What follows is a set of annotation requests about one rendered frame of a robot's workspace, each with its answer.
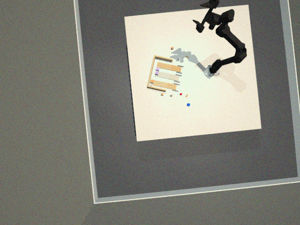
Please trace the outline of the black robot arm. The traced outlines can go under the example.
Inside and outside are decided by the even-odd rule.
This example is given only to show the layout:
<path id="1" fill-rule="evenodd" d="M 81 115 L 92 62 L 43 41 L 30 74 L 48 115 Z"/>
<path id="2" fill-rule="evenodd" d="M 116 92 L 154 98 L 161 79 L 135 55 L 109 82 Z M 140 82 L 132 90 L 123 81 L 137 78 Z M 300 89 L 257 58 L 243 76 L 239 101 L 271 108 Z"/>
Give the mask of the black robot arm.
<path id="1" fill-rule="evenodd" d="M 235 56 L 225 60 L 216 59 L 212 64 L 212 67 L 210 67 L 211 74 L 216 73 L 222 65 L 226 65 L 229 63 L 238 64 L 247 57 L 246 45 L 230 31 L 228 23 L 233 21 L 234 10 L 230 9 L 222 13 L 222 15 L 213 13 L 212 19 L 208 22 L 210 30 L 213 30 L 216 25 L 219 25 L 216 28 L 216 34 L 221 38 L 225 38 L 236 49 Z"/>

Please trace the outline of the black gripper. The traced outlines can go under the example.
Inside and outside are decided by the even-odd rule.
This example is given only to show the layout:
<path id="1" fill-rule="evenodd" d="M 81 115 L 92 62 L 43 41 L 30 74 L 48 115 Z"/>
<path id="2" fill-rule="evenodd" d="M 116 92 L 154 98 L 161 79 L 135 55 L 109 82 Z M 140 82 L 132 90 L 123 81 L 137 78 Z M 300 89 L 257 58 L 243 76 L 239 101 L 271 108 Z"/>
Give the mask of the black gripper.
<path id="1" fill-rule="evenodd" d="M 202 33 L 203 29 L 205 28 L 203 25 L 205 22 L 209 22 L 213 17 L 213 9 L 216 9 L 219 4 L 219 0 L 209 0 L 206 3 L 200 4 L 201 7 L 209 8 L 208 12 L 206 13 L 205 17 L 203 18 L 202 22 L 199 23 L 196 20 L 193 20 L 193 22 L 196 24 L 196 30 L 199 33 Z"/>

